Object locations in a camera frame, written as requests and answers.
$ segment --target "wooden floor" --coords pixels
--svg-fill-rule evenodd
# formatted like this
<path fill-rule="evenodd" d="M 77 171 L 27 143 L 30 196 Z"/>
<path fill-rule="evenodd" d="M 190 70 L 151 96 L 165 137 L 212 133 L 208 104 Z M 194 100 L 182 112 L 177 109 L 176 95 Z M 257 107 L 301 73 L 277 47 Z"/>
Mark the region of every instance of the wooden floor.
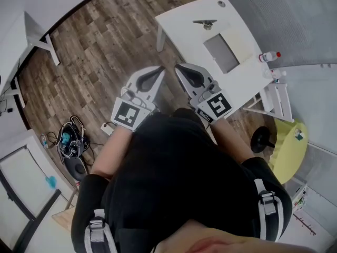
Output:
<path fill-rule="evenodd" d="M 154 17 L 191 1 L 92 0 L 64 21 L 51 34 L 61 64 L 55 66 L 47 52 L 37 50 L 19 76 L 27 102 L 24 112 L 36 134 L 57 134 L 70 115 L 78 115 L 91 141 L 105 143 L 107 135 L 100 127 L 110 120 L 122 85 L 133 72 L 150 65 L 168 69 L 156 99 L 161 111 L 186 106 L 187 96 L 172 71 L 183 60 L 171 43 L 163 52 L 156 51 Z M 256 113 L 239 110 L 229 121 L 247 143 L 261 125 L 275 131 L 272 119 Z M 97 155 L 101 147 L 93 149 Z M 48 152 L 59 166 L 56 149 Z M 91 152 L 84 158 L 92 162 Z"/>

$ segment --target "yellow chair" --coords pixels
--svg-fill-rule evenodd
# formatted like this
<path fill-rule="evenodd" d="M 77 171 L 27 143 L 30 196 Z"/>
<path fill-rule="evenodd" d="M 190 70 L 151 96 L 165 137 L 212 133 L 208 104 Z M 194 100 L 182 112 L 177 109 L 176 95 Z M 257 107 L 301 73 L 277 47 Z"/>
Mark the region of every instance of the yellow chair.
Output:
<path fill-rule="evenodd" d="M 277 128 L 277 141 L 270 157 L 269 167 L 281 184 L 288 182 L 299 169 L 308 146 L 308 131 L 300 122 L 283 122 L 274 119 Z M 295 131 L 299 129 L 304 138 L 298 140 Z"/>

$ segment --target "black stool base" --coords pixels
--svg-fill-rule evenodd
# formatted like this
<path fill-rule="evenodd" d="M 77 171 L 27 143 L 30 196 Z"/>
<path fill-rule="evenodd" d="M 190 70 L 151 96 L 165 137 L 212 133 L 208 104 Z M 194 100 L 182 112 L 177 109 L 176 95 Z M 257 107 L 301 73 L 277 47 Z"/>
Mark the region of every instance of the black stool base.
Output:
<path fill-rule="evenodd" d="M 262 152 L 266 146 L 275 148 L 271 142 L 269 142 L 270 131 L 265 126 L 261 126 L 255 130 L 251 139 L 251 149 L 254 153 Z"/>

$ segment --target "white table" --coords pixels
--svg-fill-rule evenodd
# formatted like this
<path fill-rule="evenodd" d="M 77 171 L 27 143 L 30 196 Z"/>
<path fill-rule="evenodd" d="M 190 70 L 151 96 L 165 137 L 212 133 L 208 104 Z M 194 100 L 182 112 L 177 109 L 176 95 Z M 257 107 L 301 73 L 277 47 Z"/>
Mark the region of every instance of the white table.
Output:
<path fill-rule="evenodd" d="M 221 7 L 218 1 L 225 3 Z M 162 51 L 168 36 L 186 63 L 206 68 L 218 81 L 233 110 L 228 117 L 247 101 L 260 93 L 264 109 L 272 106 L 264 88 L 272 81 L 263 77 L 269 69 L 258 61 L 261 50 L 245 22 L 228 0 L 198 0 L 177 7 L 156 17 L 158 22 L 157 50 Z M 217 20 L 207 31 L 195 20 Z M 239 65 L 224 74 L 205 47 L 204 42 L 221 34 L 235 54 Z"/>
<path fill-rule="evenodd" d="M 34 46 L 50 51 L 55 65 L 60 63 L 50 36 L 46 35 L 47 43 L 40 41 L 41 37 L 41 30 L 27 13 L 23 12 L 13 23 L 0 43 L 0 95 L 5 91 L 5 87 L 13 79 L 18 66 L 24 61 Z M 14 80 L 16 89 L 9 89 L 6 91 L 5 96 L 17 94 L 24 108 L 25 103 L 18 86 L 18 81 L 16 78 Z"/>

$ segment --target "person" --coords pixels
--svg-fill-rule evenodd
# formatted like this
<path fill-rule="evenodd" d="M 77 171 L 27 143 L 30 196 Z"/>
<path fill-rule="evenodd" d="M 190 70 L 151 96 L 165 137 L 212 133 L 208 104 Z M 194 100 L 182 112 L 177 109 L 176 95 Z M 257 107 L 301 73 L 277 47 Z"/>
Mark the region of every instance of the person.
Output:
<path fill-rule="evenodd" d="M 80 186 L 71 236 L 86 252 L 84 232 L 104 209 L 118 253 L 310 252 L 259 237 L 254 179 L 275 192 L 287 227 L 292 203 L 262 158 L 225 119 L 210 125 L 178 109 L 155 113 L 136 132 L 117 126 Z"/>

